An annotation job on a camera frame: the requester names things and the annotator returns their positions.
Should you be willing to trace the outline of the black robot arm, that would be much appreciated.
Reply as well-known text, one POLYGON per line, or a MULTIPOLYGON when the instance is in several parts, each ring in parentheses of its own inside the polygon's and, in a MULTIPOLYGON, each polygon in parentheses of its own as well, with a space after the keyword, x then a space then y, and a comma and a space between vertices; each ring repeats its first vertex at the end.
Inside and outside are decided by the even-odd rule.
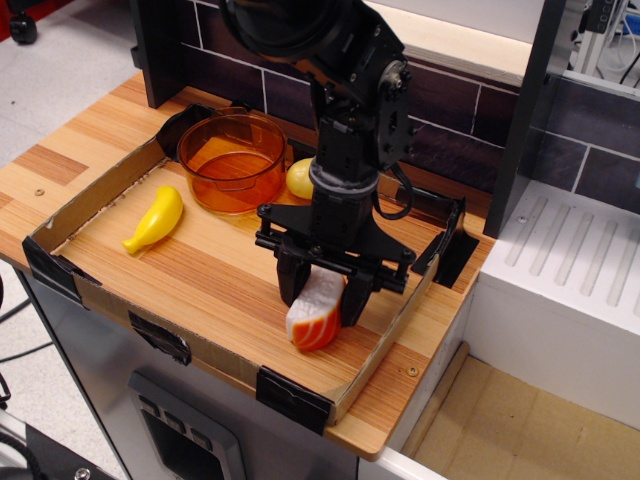
POLYGON ((318 144, 307 206, 264 204, 256 235, 277 259, 292 304, 313 267, 343 275, 341 321, 355 325, 372 293, 402 292, 415 253, 377 224, 378 185, 412 149, 411 79, 404 46, 361 1, 223 1, 229 32, 247 50, 309 81, 318 144))

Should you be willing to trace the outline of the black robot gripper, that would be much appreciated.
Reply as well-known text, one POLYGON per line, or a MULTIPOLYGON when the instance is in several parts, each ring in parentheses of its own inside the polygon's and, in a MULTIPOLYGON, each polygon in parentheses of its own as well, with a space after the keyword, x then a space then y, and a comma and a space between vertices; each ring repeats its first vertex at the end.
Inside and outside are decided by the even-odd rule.
POLYGON ((341 326, 357 324, 373 292, 401 293, 416 254, 385 233, 373 213, 399 220, 413 207, 413 195, 396 212, 380 209, 377 186, 363 196, 318 187, 308 205, 268 203, 258 207, 256 244, 274 252, 281 300, 291 306, 313 265, 347 277, 342 293, 341 326))

